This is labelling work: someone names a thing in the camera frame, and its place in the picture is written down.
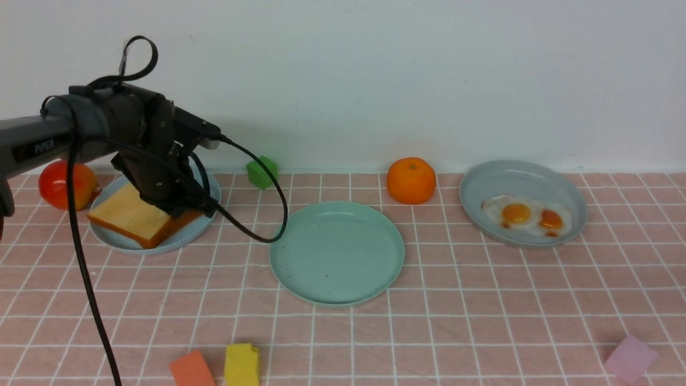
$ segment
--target orange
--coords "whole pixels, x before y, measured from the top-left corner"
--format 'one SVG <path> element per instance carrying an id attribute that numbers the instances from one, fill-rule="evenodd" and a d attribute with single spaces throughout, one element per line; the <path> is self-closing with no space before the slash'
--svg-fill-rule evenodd
<path id="1" fill-rule="evenodd" d="M 436 173 L 423 159 L 410 157 L 395 161 L 386 175 L 390 196 L 403 204 L 427 202 L 436 190 Z"/>

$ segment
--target gray plate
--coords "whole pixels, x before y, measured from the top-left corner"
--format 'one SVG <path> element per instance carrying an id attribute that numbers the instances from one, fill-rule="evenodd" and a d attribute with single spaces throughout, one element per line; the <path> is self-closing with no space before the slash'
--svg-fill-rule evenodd
<path id="1" fill-rule="evenodd" d="M 571 230 L 562 237 L 542 240 L 493 224 L 481 205 L 500 194 L 527 196 L 564 205 L 571 212 Z M 579 189 L 565 177 L 535 163 L 492 161 L 475 166 L 462 179 L 460 200 L 474 225 L 491 238 L 515 247 L 554 247 L 574 239 L 586 225 L 586 201 Z"/>
<path id="2" fill-rule="evenodd" d="M 200 172 L 198 171 L 198 167 L 196 167 L 195 163 L 192 160 L 191 169 L 193 170 L 193 177 L 195 178 L 195 180 L 200 185 L 202 185 L 202 178 L 200 177 Z M 208 173 L 207 177 L 210 183 L 211 196 L 215 198 L 217 201 L 221 202 L 222 190 L 219 187 L 219 183 L 212 174 Z M 107 185 L 102 190 L 102 192 L 100 192 L 100 195 L 95 199 L 95 201 L 93 201 L 92 207 L 97 207 L 101 203 L 105 202 L 106 199 L 108 199 L 110 196 L 116 193 L 127 183 L 128 180 L 126 179 L 126 177 L 121 177 L 114 180 L 112 183 Z M 204 232 L 205 229 L 207 229 L 210 226 L 212 220 L 214 219 L 214 216 L 216 215 L 217 214 L 214 213 L 214 215 L 212 215 L 212 218 L 209 218 L 207 216 L 198 217 L 193 222 L 181 228 L 178 232 L 176 232 L 175 234 L 171 235 L 171 237 L 163 241 L 162 244 L 160 244 L 157 248 L 153 249 L 143 249 L 133 239 L 122 236 L 117 232 L 113 232 L 109 229 L 105 229 L 103 227 L 99 227 L 93 224 L 91 224 L 91 227 L 93 228 L 93 234 L 95 234 L 95 237 L 97 237 L 100 241 L 104 242 L 107 245 L 110 245 L 112 248 L 122 253 L 127 253 L 129 255 L 155 255 L 157 253 L 173 251 L 174 249 L 181 248 L 189 242 L 195 240 L 196 237 L 200 236 L 202 232 Z"/>

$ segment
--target green block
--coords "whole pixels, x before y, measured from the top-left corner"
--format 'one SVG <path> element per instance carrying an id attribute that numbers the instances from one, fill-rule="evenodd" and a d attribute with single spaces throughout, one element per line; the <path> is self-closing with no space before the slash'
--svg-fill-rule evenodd
<path id="1" fill-rule="evenodd" d="M 276 179 L 279 179 L 279 168 L 276 166 L 276 162 L 272 161 L 271 159 L 268 159 L 265 156 L 260 156 L 259 158 L 260 161 L 262 161 L 265 166 L 267 166 L 267 169 L 274 175 Z M 258 188 L 264 190 L 267 189 L 268 187 L 274 185 L 272 182 L 272 179 L 269 178 L 269 175 L 267 175 L 267 172 L 264 171 L 264 169 L 255 161 L 251 161 L 248 163 L 248 180 L 252 182 L 253 185 L 257 186 Z"/>

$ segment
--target pink block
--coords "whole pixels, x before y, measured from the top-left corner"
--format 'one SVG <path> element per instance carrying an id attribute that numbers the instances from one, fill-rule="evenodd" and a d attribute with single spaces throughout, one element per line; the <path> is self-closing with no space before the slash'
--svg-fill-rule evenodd
<path id="1" fill-rule="evenodd" d="M 627 335 L 605 361 L 605 369 L 622 381 L 633 385 L 655 362 L 655 359 L 657 359 L 657 352 L 633 335 Z"/>

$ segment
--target pink tiled surface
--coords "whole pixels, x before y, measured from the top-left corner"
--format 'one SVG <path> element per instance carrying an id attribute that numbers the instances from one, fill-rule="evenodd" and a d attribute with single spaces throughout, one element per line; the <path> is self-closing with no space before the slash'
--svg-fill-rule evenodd
<path id="1" fill-rule="evenodd" d="M 686 385 L 686 174 L 568 177 L 588 227 L 563 247 L 522 251 L 469 224 L 457 174 L 416 207 L 394 203 L 383 175 L 282 176 L 292 212 L 353 200 L 403 234 L 394 286 L 352 310 L 298 301 L 273 278 L 268 247 L 221 218 L 179 251 L 140 258 L 99 244 L 81 216 L 124 384 L 173 385 L 168 364 L 194 348 L 222 384 L 225 346 L 251 342 L 271 386 L 618 385 L 602 361 L 631 333 L 659 353 L 639 385 Z M 234 216 L 275 229 L 274 190 L 217 179 Z M 0 385 L 112 385 L 66 216 L 41 202 L 36 180 L 11 181 L 17 210 L 0 243 Z"/>

